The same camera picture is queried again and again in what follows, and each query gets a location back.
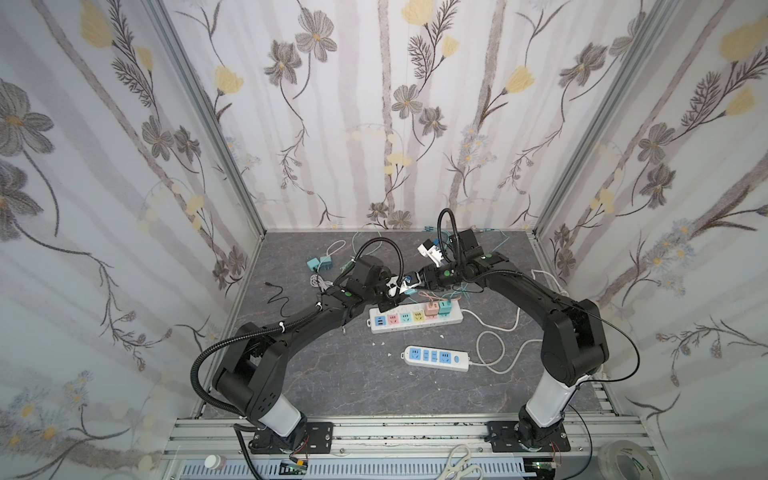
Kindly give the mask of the teal charger with cable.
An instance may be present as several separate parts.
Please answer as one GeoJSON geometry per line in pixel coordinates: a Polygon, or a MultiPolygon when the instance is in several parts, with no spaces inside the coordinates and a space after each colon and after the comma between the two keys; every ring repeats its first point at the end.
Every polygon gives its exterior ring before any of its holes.
{"type": "Polygon", "coordinates": [[[447,245],[442,232],[434,232],[417,247],[418,253],[427,260],[419,269],[404,275],[401,290],[445,291],[455,285],[456,264],[447,255],[447,245]]]}
{"type": "Polygon", "coordinates": [[[437,302],[438,305],[438,314],[440,316],[446,316],[448,315],[452,310],[452,301],[448,299],[439,300],[437,302]]]}

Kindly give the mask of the white multicolour power strip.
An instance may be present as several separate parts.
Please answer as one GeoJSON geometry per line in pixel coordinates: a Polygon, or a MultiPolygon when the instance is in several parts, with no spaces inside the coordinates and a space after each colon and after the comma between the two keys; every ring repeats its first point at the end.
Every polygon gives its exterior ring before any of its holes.
{"type": "Polygon", "coordinates": [[[366,324],[374,334],[459,324],[463,321],[464,314],[458,301],[451,301],[452,310],[446,316],[438,314],[438,301],[404,304],[386,312],[372,308],[366,324]]]}

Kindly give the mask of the pink charger with cable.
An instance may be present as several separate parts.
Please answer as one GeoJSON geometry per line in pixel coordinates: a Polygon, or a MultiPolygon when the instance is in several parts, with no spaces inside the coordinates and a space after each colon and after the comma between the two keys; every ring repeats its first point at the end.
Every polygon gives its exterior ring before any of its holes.
{"type": "Polygon", "coordinates": [[[429,263],[416,272],[410,287],[435,295],[422,305],[423,316],[429,322],[460,323],[464,312],[459,296],[483,291],[473,281],[477,273],[470,271],[471,260],[480,260],[484,255],[474,232],[465,230],[459,236],[448,237],[437,233],[437,238],[423,242],[418,251],[429,263]]]}

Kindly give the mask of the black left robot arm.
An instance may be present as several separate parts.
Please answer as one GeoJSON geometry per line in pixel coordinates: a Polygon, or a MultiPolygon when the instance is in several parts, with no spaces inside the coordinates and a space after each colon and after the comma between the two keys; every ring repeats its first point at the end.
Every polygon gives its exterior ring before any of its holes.
{"type": "Polygon", "coordinates": [[[281,449],[297,450],[307,437],[307,417],[282,394],[289,362],[367,307],[396,307],[405,297],[399,292],[404,279],[397,243],[373,238],[311,306],[267,326],[245,325],[203,350],[191,365],[190,386],[204,403],[265,427],[281,449]]]}

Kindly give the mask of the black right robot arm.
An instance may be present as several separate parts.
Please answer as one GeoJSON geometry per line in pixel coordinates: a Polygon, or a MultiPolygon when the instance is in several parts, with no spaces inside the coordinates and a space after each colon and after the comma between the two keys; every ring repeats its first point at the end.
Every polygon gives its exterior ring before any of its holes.
{"type": "Polygon", "coordinates": [[[539,283],[501,253],[486,253],[475,233],[459,231],[454,212],[440,211],[437,241],[427,241],[443,256],[416,274],[413,288],[429,291],[476,286],[490,290],[529,315],[542,330],[540,360],[544,368],[532,397],[521,407],[516,441],[526,450],[542,449],[564,433],[566,408],[584,384],[596,383],[594,374],[610,357],[598,306],[576,301],[539,283]]]}

